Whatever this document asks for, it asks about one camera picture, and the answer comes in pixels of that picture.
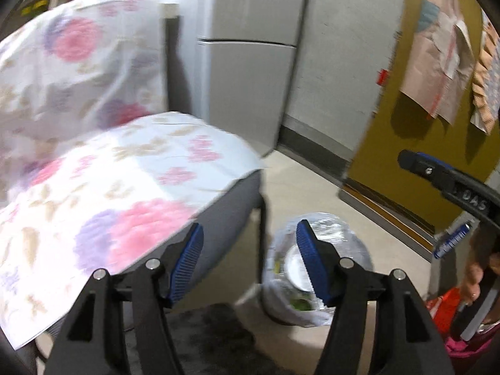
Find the person's right hand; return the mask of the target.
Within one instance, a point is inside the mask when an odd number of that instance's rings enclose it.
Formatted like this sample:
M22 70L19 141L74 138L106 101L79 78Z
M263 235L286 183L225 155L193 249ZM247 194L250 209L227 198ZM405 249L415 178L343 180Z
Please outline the person's right hand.
M480 223L469 242L469 252L460 286L461 300L467 305L481 293L480 283L487 268L499 275L499 254L493 252L497 233L491 226Z

